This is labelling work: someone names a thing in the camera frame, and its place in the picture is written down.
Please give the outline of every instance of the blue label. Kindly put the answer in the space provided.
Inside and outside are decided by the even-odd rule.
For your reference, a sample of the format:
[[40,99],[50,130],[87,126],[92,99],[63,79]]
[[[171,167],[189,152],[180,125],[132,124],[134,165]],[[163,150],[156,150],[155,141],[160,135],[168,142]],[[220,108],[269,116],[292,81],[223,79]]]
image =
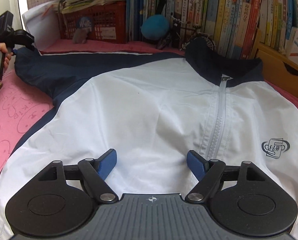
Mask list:
[[90,17],[83,16],[83,17],[79,18],[79,20],[77,21],[76,27],[77,27],[77,29],[88,28],[91,31],[91,29],[92,29],[92,19]]

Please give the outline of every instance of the jacket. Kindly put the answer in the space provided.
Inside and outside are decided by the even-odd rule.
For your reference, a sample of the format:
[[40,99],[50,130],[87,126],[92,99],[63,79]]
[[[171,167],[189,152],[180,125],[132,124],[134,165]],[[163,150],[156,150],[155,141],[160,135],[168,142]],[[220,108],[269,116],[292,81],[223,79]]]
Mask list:
[[[264,82],[262,62],[226,59],[203,39],[173,53],[18,51],[15,70],[53,99],[0,174],[0,239],[12,236],[8,200],[53,160],[64,165],[117,151],[106,179],[123,193],[181,193],[197,183],[195,150],[227,165],[249,160],[298,205],[298,110]],[[69,185],[79,187],[77,182]],[[298,218],[292,235],[298,239]]]

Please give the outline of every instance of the pink bedsheet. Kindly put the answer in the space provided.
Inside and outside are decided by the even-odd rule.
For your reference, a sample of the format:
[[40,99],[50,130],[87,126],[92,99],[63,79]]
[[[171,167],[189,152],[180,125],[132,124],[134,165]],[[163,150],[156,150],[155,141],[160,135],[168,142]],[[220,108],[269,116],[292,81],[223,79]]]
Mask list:
[[[129,51],[157,53],[154,46],[143,42],[128,44],[111,44],[102,41],[88,41],[86,44],[72,44],[68,40],[59,40],[42,53],[65,52],[114,52]],[[182,51],[168,51],[183,54]],[[52,108],[51,98],[20,80],[12,70],[5,74],[3,87],[0,89],[0,171],[14,149],[16,143],[25,132]],[[279,93],[298,108],[298,98],[271,84]]]

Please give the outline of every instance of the navy blue collar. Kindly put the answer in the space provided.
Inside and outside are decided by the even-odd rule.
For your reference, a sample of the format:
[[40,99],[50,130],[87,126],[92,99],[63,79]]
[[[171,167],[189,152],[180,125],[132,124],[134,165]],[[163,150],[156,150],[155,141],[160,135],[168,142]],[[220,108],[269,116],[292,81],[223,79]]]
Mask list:
[[185,58],[200,76],[218,86],[223,74],[232,77],[227,81],[227,87],[245,82],[264,81],[260,58],[240,60],[222,57],[211,50],[203,38],[196,38],[190,42]]

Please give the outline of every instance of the wooden drawer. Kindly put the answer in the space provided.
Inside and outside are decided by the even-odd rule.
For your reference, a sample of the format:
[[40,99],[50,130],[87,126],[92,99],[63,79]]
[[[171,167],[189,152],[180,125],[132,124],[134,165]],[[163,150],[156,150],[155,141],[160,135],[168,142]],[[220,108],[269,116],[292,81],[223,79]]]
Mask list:
[[265,80],[298,98],[298,66],[264,44],[258,46],[256,57],[262,59]]

